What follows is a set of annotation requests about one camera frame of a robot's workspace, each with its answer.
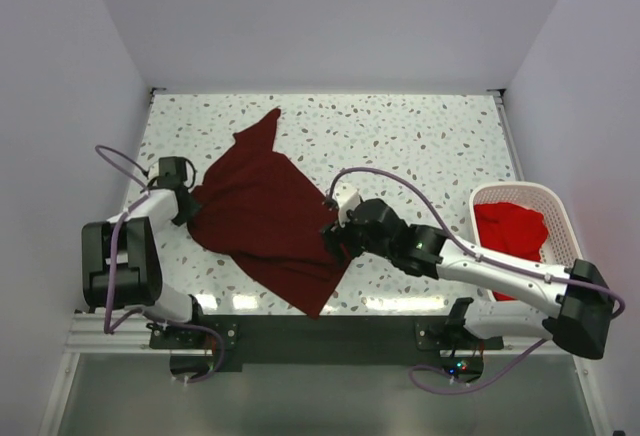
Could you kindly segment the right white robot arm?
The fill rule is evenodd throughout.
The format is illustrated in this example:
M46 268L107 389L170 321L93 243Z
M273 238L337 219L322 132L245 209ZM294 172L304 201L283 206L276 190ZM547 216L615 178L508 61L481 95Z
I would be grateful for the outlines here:
M577 259L569 267L509 256L429 225L408 224L381 199L326 198L337 218L322 230L340 263L364 253L415 277L456 281L510 296L504 306L474 298L454 303L445 325L459 349L477 340L524 336L551 340L581 358L600 360L616 303L598 268Z

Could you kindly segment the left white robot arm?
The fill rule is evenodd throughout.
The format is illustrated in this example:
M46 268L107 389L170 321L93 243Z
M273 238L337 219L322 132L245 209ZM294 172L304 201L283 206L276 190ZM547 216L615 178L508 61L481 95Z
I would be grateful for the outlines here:
M126 319L141 315L172 326L185 348L207 336L202 308L193 295L164 281L156 235L182 226L200 206L183 184L148 187L119 214L90 222L81 230L82 292L86 304L104 310L103 332L112 334Z

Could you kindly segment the dark red t-shirt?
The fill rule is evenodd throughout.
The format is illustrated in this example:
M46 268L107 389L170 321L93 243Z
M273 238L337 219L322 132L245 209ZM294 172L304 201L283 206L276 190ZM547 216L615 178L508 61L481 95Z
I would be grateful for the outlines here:
M346 271L321 235L337 214L274 150L280 116L274 108L235 134L233 146L193 189L200 209L187 227L200 246L230 256L252 280L318 318Z

